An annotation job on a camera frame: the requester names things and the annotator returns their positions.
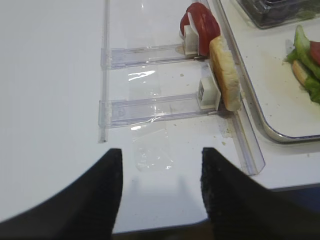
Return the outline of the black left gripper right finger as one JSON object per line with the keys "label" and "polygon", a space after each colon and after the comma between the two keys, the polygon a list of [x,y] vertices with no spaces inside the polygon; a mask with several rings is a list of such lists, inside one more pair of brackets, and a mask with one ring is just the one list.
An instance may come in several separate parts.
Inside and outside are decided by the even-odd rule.
{"label": "black left gripper right finger", "polygon": [[318,240],[320,188],[267,189],[212,147],[202,150],[201,194],[216,240]]}

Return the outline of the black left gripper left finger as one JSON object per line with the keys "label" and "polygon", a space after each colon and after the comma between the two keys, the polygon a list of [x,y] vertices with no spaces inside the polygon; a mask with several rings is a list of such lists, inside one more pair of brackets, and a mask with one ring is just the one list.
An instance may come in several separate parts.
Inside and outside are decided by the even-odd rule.
{"label": "black left gripper left finger", "polygon": [[110,240],[123,192],[123,156],[109,149],[68,187],[0,224],[2,240]]}

